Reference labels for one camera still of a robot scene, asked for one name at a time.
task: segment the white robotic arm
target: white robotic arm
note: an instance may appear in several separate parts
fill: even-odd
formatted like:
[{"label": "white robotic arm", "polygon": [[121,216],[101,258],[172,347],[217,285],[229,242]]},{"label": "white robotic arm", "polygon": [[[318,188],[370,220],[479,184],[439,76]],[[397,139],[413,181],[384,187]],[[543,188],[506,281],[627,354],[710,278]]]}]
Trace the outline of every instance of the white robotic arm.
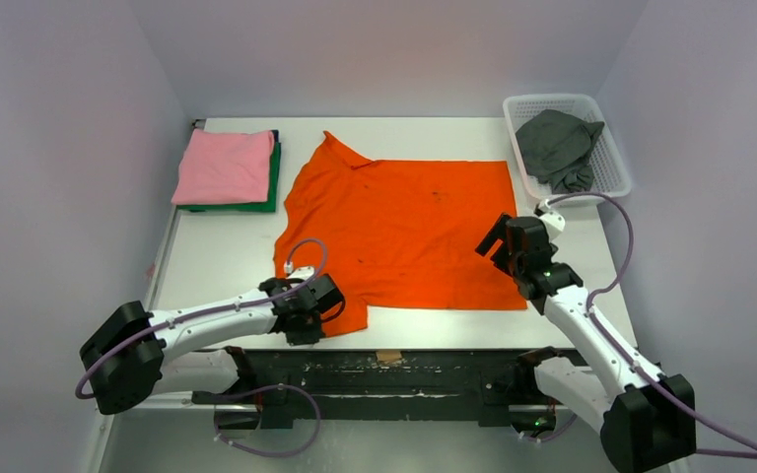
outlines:
[{"label": "white robotic arm", "polygon": [[518,383],[557,399],[585,420],[620,472],[646,471],[694,453],[694,419],[656,392],[644,375],[694,409],[691,385],[680,374],[666,377],[646,360],[598,307],[590,306],[589,291],[576,272],[553,262],[558,248],[551,239],[564,228],[564,218],[542,203],[533,217],[501,216],[477,247],[486,255],[502,242],[491,257],[495,266],[573,341],[588,365],[577,368],[555,351],[542,350],[542,358],[525,357]]},{"label": "white robotic arm", "polygon": [[[345,301],[329,275],[313,275],[313,268],[299,268],[241,296],[185,309],[147,312],[139,302],[122,305],[80,350],[86,374],[77,396],[94,397],[101,413],[116,414],[152,394],[226,391],[239,380],[234,357],[202,349],[274,332],[285,333],[293,345],[323,337],[320,326],[330,317],[321,315],[336,306],[340,313]],[[82,392],[87,381],[91,395]]]}]

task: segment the folded green shirt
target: folded green shirt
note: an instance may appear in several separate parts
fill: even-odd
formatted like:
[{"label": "folded green shirt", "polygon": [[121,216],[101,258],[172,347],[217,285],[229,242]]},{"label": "folded green shirt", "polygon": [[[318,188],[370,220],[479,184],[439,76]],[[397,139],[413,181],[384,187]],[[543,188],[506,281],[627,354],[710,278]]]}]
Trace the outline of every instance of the folded green shirt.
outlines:
[{"label": "folded green shirt", "polygon": [[280,143],[274,143],[268,172],[268,200],[265,202],[248,202],[245,204],[223,205],[179,205],[182,210],[190,212],[209,212],[214,210],[239,210],[242,212],[275,212],[277,210],[277,182],[280,180]]}]

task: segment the clothing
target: clothing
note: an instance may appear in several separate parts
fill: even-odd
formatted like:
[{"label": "clothing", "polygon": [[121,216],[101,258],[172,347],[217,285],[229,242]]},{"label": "clothing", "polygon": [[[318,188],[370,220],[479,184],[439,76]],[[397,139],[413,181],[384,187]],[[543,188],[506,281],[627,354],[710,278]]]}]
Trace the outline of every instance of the clothing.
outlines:
[{"label": "clothing", "polygon": [[274,151],[269,160],[268,198],[265,202],[224,205],[179,205],[178,208],[190,212],[212,212],[219,210],[237,210],[241,212],[271,213],[277,210],[277,184],[280,180],[280,143],[274,144]]},{"label": "clothing", "polygon": [[[515,214],[506,162],[371,161],[324,133],[286,198],[274,262],[284,277],[298,241],[326,243],[324,272],[346,298],[326,336],[367,328],[367,305],[526,308],[515,283],[474,252],[502,213]],[[304,245],[295,267],[320,255]]]},{"label": "clothing", "polygon": [[193,130],[178,165],[175,205],[265,202],[274,134]]},{"label": "clothing", "polygon": [[590,153],[602,135],[604,122],[588,123],[558,110],[543,110],[515,133],[526,173],[553,192],[590,190]]}]

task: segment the folded pink shirt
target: folded pink shirt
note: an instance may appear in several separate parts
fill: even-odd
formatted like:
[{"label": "folded pink shirt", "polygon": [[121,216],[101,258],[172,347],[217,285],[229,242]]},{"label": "folded pink shirt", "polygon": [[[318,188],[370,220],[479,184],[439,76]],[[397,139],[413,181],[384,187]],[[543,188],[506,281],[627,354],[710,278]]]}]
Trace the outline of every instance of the folded pink shirt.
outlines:
[{"label": "folded pink shirt", "polygon": [[175,205],[243,204],[268,199],[274,134],[193,130],[178,165]]}]

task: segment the gray cloth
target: gray cloth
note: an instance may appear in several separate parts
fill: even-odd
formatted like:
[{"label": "gray cloth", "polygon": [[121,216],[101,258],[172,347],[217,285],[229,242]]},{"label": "gray cloth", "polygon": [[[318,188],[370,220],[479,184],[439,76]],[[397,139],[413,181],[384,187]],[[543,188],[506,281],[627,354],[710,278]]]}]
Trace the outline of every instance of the gray cloth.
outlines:
[{"label": "gray cloth", "polygon": [[588,123],[557,110],[544,110],[515,133],[526,173],[556,194],[590,190],[593,169],[588,161],[604,122]]}]

